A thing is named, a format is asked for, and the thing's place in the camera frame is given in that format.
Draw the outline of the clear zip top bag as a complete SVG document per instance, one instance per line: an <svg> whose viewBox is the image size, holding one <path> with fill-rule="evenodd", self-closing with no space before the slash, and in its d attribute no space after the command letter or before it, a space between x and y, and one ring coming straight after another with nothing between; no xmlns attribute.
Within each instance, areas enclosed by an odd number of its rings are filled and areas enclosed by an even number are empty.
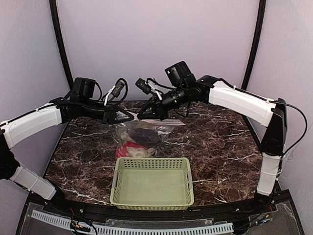
<svg viewBox="0 0 313 235"><path fill-rule="evenodd" d="M174 128L184 125L179 119L145 119L121 123L115 129L119 139L115 156L152 158Z"/></svg>

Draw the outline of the white cauliflower toy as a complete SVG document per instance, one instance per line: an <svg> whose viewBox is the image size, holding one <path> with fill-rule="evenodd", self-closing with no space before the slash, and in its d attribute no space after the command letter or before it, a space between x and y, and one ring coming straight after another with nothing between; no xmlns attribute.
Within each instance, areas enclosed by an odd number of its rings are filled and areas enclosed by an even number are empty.
<svg viewBox="0 0 313 235"><path fill-rule="evenodd" d="M133 158L150 158L152 154L142 147L127 147L126 156Z"/></svg>

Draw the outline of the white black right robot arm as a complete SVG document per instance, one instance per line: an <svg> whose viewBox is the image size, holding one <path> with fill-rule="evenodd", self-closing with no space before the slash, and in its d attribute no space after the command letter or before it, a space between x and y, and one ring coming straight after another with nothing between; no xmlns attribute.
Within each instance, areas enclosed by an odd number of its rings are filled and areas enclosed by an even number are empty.
<svg viewBox="0 0 313 235"><path fill-rule="evenodd" d="M137 114L138 119L159 119L169 117L169 111L191 102L221 106L251 118L266 127L261 141L262 165L256 192L270 196L274 184L281 174L282 158L288 150L284 148L287 136L287 108L303 112L285 100L265 98L231 85L222 78L210 75L196 79L184 61L165 69L172 87L163 94L154 86L158 83L148 78L138 79L135 85L145 94L152 94Z"/></svg>

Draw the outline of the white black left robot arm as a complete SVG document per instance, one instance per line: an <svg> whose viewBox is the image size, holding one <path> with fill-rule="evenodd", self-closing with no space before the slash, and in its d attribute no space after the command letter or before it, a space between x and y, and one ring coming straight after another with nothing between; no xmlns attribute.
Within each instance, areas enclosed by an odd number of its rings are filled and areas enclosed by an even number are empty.
<svg viewBox="0 0 313 235"><path fill-rule="evenodd" d="M98 83L89 78L77 77L71 91L53 99L42 107L0 124L0 178L10 180L47 201L64 197L60 188L26 168L15 159L11 149L21 141L53 126L67 123L78 117L100 120L115 125L132 121L134 116L121 108L120 101L112 103L109 96L118 97L128 90L125 79L120 78L105 97L94 100L94 88Z"/></svg>

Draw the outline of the purple eggplant toy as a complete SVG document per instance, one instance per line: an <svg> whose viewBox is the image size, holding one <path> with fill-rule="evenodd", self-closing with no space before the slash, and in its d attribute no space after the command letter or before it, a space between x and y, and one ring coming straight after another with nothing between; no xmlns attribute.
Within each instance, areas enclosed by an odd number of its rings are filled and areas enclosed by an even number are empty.
<svg viewBox="0 0 313 235"><path fill-rule="evenodd" d="M129 136L135 142L148 148L161 144L161 138L156 131L151 129L135 128L129 131Z"/></svg>

